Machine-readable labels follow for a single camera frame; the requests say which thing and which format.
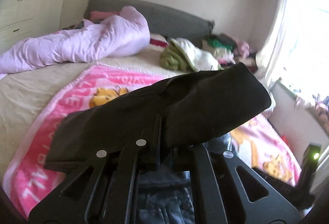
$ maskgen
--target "beige bedsheet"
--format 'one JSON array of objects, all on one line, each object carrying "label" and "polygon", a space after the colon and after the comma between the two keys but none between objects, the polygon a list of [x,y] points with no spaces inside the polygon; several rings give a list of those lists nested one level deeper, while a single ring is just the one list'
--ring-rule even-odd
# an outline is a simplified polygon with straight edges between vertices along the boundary
[{"label": "beige bedsheet", "polygon": [[[136,56],[105,58],[104,64],[172,77],[159,66],[163,48],[149,46]],[[51,98],[91,64],[64,63],[8,75],[0,80],[0,179],[32,122]]]}]

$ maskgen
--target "white curtain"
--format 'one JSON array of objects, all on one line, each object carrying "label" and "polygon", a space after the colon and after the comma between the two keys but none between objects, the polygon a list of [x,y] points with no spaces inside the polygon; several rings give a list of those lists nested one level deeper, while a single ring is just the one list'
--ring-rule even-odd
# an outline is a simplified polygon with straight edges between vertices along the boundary
[{"label": "white curtain", "polygon": [[279,79],[294,43],[294,27],[290,25],[292,0],[278,0],[274,22],[262,50],[256,55],[256,77],[268,87]]},{"label": "white curtain", "polygon": [[323,158],[316,170],[315,178],[311,188],[311,193],[318,198],[329,184],[329,156]]}]

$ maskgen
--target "folded clothes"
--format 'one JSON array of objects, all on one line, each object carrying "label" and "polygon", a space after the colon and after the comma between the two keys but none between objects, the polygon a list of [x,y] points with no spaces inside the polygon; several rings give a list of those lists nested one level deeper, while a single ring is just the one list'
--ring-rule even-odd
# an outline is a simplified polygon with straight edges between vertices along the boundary
[{"label": "folded clothes", "polygon": [[234,54],[226,47],[215,48],[210,46],[206,40],[202,40],[202,49],[210,52],[220,64],[227,64],[227,63],[235,64]]},{"label": "folded clothes", "polygon": [[214,48],[225,48],[229,51],[233,51],[233,46],[223,44],[218,39],[209,38],[209,39],[207,39],[207,42],[208,42],[209,46],[212,46]]},{"label": "folded clothes", "polygon": [[233,49],[237,48],[236,41],[224,33],[220,33],[219,35],[213,35],[213,38],[218,39],[218,41],[220,41],[220,43],[224,45],[232,46]]},{"label": "folded clothes", "polygon": [[161,151],[220,137],[271,105],[244,64],[159,81],[85,111],[59,125],[45,168],[70,171],[98,150],[117,152],[153,128],[162,115]]},{"label": "folded clothes", "polygon": [[218,70],[218,61],[207,51],[195,47],[187,39],[170,39],[169,46],[160,55],[160,66],[169,70],[198,72]]},{"label": "folded clothes", "polygon": [[237,48],[234,49],[234,54],[247,58],[249,56],[249,44],[246,41],[236,40]]}]

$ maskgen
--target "pile of clothes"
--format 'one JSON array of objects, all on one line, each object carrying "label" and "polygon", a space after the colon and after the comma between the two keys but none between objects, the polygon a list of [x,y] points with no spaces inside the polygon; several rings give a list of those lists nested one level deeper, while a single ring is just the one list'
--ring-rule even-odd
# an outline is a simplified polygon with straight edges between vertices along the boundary
[{"label": "pile of clothes", "polygon": [[170,39],[159,63],[165,69],[183,72],[222,70],[244,63],[254,73],[257,71],[255,56],[256,53],[249,52],[247,42],[221,33],[202,40],[202,49],[187,39]]},{"label": "pile of clothes", "polygon": [[202,49],[210,52],[218,60],[222,69],[236,63],[244,63],[252,72],[257,70],[255,54],[249,52],[249,44],[246,41],[240,41],[221,33],[203,40]]},{"label": "pile of clothes", "polygon": [[169,45],[160,55],[159,63],[161,67],[174,71],[220,70],[218,60],[211,53],[182,38],[169,40]]},{"label": "pile of clothes", "polygon": [[316,119],[321,123],[326,132],[329,132],[329,96],[323,101],[320,100],[320,95],[315,99],[314,114]]}]

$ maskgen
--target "green blanket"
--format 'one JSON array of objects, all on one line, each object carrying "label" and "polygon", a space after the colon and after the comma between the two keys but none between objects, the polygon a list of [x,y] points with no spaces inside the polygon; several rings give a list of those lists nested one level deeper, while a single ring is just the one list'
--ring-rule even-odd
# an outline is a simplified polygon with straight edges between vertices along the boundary
[{"label": "green blanket", "polygon": [[190,64],[185,52],[175,46],[172,41],[160,55],[160,66],[174,71],[197,72]]}]

